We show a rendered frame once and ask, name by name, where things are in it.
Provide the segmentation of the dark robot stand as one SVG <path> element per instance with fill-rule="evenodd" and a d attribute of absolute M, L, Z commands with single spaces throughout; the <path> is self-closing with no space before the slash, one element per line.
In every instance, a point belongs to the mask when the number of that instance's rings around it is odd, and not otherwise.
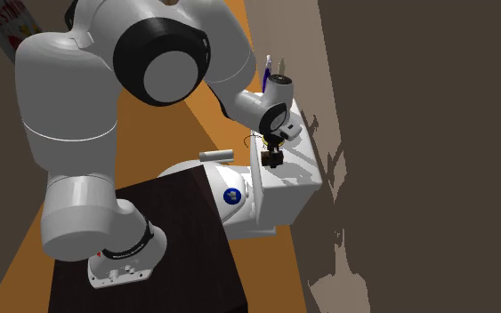
<path fill-rule="evenodd" d="M 48 313 L 248 313 L 203 167 L 116 194 L 164 230 L 165 256 L 149 278 L 99 289 L 89 282 L 86 261 L 56 261 Z"/>

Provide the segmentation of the blue round disc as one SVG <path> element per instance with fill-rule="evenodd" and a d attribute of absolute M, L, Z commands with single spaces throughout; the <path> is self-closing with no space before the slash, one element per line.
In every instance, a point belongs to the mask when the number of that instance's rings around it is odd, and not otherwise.
<path fill-rule="evenodd" d="M 228 205 L 237 205 L 242 199 L 242 193 L 236 188 L 229 188 L 223 192 L 223 200 Z"/>

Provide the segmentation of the grey cylinder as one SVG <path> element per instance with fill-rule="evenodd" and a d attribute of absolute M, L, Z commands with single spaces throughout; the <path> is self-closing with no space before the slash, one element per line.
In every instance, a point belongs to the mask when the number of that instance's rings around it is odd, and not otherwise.
<path fill-rule="evenodd" d="M 198 154 L 200 162 L 216 162 L 227 164 L 234 161 L 234 151 L 232 149 L 203 151 Z"/>

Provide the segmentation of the wall poster with red letters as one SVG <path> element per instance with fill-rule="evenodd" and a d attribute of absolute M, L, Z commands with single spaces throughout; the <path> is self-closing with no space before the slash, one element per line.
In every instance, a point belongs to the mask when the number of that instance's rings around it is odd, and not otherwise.
<path fill-rule="evenodd" d="M 0 48 L 12 63 L 20 43 L 42 31 L 21 0 L 0 0 Z"/>

